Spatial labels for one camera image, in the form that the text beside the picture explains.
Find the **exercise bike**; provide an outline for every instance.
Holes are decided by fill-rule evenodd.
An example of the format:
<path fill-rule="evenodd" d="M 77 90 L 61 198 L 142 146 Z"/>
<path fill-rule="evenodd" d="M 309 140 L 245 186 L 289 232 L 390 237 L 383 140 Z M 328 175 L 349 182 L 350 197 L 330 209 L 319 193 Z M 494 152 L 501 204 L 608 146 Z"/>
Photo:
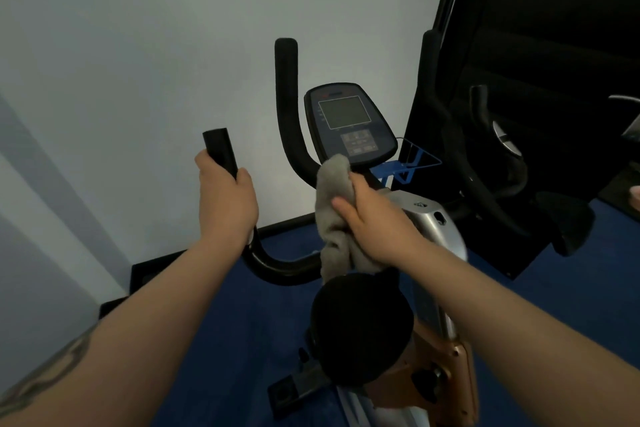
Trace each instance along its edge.
<path fill-rule="evenodd" d="M 298 45 L 275 43 L 276 112 L 285 154 L 296 174 L 316 187 L 320 165 L 308 154 L 298 115 Z M 396 154 L 397 140 L 366 92 L 355 83 L 330 83 L 304 97 L 307 124 L 318 158 L 341 153 L 372 188 L 401 207 L 427 239 L 467 260 L 465 243 L 436 201 L 382 186 L 370 169 Z M 226 128 L 204 133 L 209 155 L 237 173 Z M 284 262 L 270 257 L 257 229 L 243 260 L 263 280 L 297 286 L 320 278 L 319 253 Z M 299 408 L 329 385 L 337 387 L 350 427 L 472 426 L 478 395 L 470 345 L 452 319 L 412 283 L 415 313 L 398 288 L 399 273 L 352 273 L 328 281 L 316 295 L 299 368 L 268 388 L 275 418 Z"/>

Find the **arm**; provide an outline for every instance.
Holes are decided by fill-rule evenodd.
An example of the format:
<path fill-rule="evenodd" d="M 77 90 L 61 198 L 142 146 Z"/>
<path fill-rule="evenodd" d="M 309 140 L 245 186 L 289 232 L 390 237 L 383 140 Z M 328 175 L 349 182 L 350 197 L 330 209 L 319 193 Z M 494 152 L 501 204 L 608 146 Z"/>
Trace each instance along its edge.
<path fill-rule="evenodd" d="M 429 291 L 540 425 L 637 423 L 640 371 L 427 241 L 364 178 L 351 180 L 357 209 L 340 198 L 333 206 L 360 245 Z"/>
<path fill-rule="evenodd" d="M 200 240 L 0 400 L 0 427 L 139 426 L 156 413 L 209 303 L 258 219 L 249 174 L 206 152 Z"/>

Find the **blue carpet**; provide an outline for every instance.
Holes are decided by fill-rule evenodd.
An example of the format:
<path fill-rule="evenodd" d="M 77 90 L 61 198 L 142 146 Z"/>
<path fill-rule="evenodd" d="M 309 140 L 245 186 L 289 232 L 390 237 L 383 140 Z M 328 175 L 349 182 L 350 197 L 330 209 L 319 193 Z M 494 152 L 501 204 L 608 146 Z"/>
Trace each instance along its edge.
<path fill-rule="evenodd" d="M 550 314 L 640 367 L 640 224 L 594 201 L 596 224 L 570 258 L 545 250 L 514 282 L 470 253 L 470 262 Z M 265 241 L 276 258 L 292 260 L 321 247 L 314 227 Z M 334 391 L 310 399 L 274 422 L 267 386 L 288 375 L 308 326 L 319 283 L 277 287 L 239 262 L 228 275 L 184 359 L 153 425 L 346 427 Z M 532 426 L 476 358 L 480 427 Z"/>

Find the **blue bottle holder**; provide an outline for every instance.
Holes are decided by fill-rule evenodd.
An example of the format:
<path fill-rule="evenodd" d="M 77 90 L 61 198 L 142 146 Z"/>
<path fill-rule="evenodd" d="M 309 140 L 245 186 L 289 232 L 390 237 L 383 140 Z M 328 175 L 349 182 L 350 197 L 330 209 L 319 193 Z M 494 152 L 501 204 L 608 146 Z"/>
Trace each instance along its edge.
<path fill-rule="evenodd" d="M 426 169 L 427 167 L 434 167 L 435 165 L 442 164 L 442 161 L 439 158 L 418 147 L 410 140 L 404 139 L 403 137 L 396 138 L 398 140 L 403 140 L 403 142 L 410 145 L 406 162 L 402 162 L 400 160 L 388 160 L 376 167 L 372 167 L 370 169 L 372 174 L 377 179 L 381 180 L 382 184 L 385 184 L 387 179 L 391 176 L 401 184 L 409 184 L 413 178 L 413 174 L 418 169 Z"/>

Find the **hand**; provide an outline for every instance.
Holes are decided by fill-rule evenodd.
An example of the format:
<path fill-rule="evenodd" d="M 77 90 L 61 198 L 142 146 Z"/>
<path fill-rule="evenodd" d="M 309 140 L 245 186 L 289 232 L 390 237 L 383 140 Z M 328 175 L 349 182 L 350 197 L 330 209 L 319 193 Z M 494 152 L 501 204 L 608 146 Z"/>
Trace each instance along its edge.
<path fill-rule="evenodd" d="M 404 211 L 370 188 L 363 176 L 354 172 L 349 176 L 356 193 L 356 207 L 342 197 L 334 197 L 333 208 L 372 259 L 401 269 L 410 253 L 426 240 Z"/>
<path fill-rule="evenodd" d="M 200 240 L 243 247 L 258 222 L 258 201 L 246 169 L 236 179 L 206 150 L 196 156 L 200 169 Z"/>

